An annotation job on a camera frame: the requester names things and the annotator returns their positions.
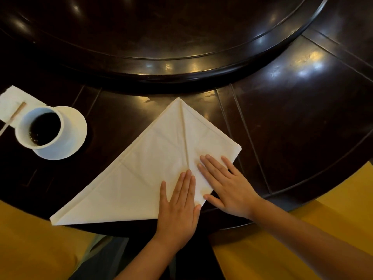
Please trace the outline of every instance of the forearm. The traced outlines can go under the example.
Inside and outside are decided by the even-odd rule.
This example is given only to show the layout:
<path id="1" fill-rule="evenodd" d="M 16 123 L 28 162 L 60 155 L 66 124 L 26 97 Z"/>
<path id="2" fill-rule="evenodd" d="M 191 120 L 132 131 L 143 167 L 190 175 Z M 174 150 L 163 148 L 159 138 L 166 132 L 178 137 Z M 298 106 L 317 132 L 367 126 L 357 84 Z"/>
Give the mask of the forearm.
<path id="1" fill-rule="evenodd" d="M 373 257 L 260 200 L 251 219 L 323 279 L 373 279 Z"/>
<path id="2" fill-rule="evenodd" d="M 175 254 L 153 238 L 114 280 L 159 279 Z"/>

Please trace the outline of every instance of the white paper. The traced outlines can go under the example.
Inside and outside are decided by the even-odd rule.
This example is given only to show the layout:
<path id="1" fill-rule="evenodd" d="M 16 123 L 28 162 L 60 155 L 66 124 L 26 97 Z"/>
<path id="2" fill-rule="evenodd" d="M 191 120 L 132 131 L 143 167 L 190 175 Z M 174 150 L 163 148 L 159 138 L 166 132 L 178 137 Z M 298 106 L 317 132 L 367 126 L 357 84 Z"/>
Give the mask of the white paper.
<path id="1" fill-rule="evenodd" d="M 35 106 L 46 105 L 30 94 L 12 85 L 0 95 L 0 120 L 2 120 L 3 122 L 7 122 L 14 114 L 14 112 L 16 112 L 17 108 L 21 105 L 22 102 L 25 102 L 26 106 L 10 124 L 10 126 L 13 128 L 16 128 L 23 115 L 25 115 Z"/>
<path id="2" fill-rule="evenodd" d="M 234 161 L 241 146 L 189 107 L 175 99 L 97 178 L 51 216 L 53 225 L 153 219 L 158 216 L 163 180 L 170 200 L 182 171 L 196 177 L 195 203 L 212 188 L 197 169 L 200 155 L 221 164 Z"/>

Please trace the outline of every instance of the white cup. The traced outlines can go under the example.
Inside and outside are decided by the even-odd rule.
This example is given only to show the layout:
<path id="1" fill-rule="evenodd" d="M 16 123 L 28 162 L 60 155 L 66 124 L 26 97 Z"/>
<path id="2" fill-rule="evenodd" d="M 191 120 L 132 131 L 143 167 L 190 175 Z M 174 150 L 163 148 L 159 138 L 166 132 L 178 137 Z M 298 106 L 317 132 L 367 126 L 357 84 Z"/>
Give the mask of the white cup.
<path id="1" fill-rule="evenodd" d="M 36 118 L 45 113 L 56 113 L 61 121 L 61 128 L 57 136 L 45 145 L 37 145 L 30 138 L 30 126 L 35 121 Z M 70 122 L 63 116 L 56 108 L 50 106 L 36 106 L 27 112 L 19 122 L 16 127 L 16 138 L 24 147 L 31 149 L 42 149 L 51 145 L 62 144 L 64 141 L 68 140 L 70 137 Z"/>

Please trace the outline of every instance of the dark tea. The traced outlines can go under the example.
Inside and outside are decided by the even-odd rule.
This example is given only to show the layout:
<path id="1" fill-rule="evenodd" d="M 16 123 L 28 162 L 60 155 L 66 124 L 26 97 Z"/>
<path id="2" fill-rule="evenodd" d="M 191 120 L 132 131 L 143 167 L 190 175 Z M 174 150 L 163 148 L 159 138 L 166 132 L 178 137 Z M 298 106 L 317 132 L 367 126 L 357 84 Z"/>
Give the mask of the dark tea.
<path id="1" fill-rule="evenodd" d="M 29 135 L 35 144 L 42 146 L 54 140 L 60 129 L 60 117 L 49 112 L 40 115 L 31 123 Z"/>

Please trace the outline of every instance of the white saucer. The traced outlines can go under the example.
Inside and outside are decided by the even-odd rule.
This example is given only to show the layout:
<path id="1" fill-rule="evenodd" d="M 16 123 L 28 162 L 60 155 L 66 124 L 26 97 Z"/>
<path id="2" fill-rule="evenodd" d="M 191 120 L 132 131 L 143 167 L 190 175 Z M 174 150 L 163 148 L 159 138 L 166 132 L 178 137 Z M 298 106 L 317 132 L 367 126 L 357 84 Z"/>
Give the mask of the white saucer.
<path id="1" fill-rule="evenodd" d="M 61 160 L 73 155 L 83 145 L 87 136 L 87 122 L 77 109 L 68 106 L 55 107 L 70 122 L 71 137 L 68 141 L 55 143 L 34 152 L 41 158 L 47 160 Z"/>

